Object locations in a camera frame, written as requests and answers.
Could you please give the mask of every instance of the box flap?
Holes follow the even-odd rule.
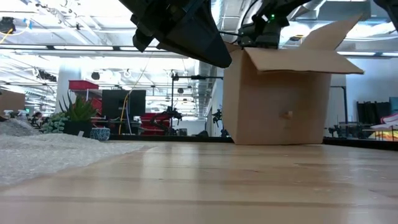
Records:
[[[363,70],[344,56],[331,50],[259,49],[248,47],[245,51],[254,66],[262,72],[291,70],[295,72],[320,72],[363,74]]]
[[[362,14],[343,21],[332,22],[313,30],[299,47],[300,49],[335,50],[347,33],[360,20]]]
[[[226,49],[228,50],[229,53],[231,53],[231,52],[233,52],[235,50],[241,49],[241,47],[239,45],[230,44],[228,42],[224,42],[224,43],[225,43]]]

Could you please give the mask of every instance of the bubble wrap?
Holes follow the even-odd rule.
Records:
[[[67,134],[0,136],[0,186],[70,167],[87,166],[142,146],[135,142],[102,143]]]
[[[34,129],[27,121],[9,119],[0,122],[0,135],[8,136],[31,136],[40,134],[39,130]]]

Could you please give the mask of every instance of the wooden table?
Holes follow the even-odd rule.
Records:
[[[147,142],[0,191],[0,223],[397,223],[398,153]]]

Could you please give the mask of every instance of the green plant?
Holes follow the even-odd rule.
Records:
[[[63,133],[65,122],[69,117],[65,113],[57,113],[50,117],[48,123],[43,124],[42,131],[44,134]]]
[[[91,101],[85,101],[79,96],[76,97],[76,102],[73,104],[70,99],[70,95],[68,94],[68,101],[69,106],[63,98],[65,108],[62,108],[61,102],[59,103],[61,111],[64,112],[66,116],[69,116],[71,121],[90,121],[90,119],[97,113],[97,110],[93,108]]]

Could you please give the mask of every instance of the black cable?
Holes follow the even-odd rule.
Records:
[[[220,33],[220,34],[226,34],[226,35],[234,35],[234,36],[240,37],[239,34],[235,34],[235,33],[232,33],[232,32],[219,31],[219,33]]]
[[[254,2],[249,6],[249,8],[247,9],[247,11],[244,13],[244,16],[243,16],[243,18],[242,18],[241,26],[243,26],[244,19],[246,18],[246,16],[248,16],[250,9],[251,9],[258,1],[259,1],[259,0],[254,0]]]

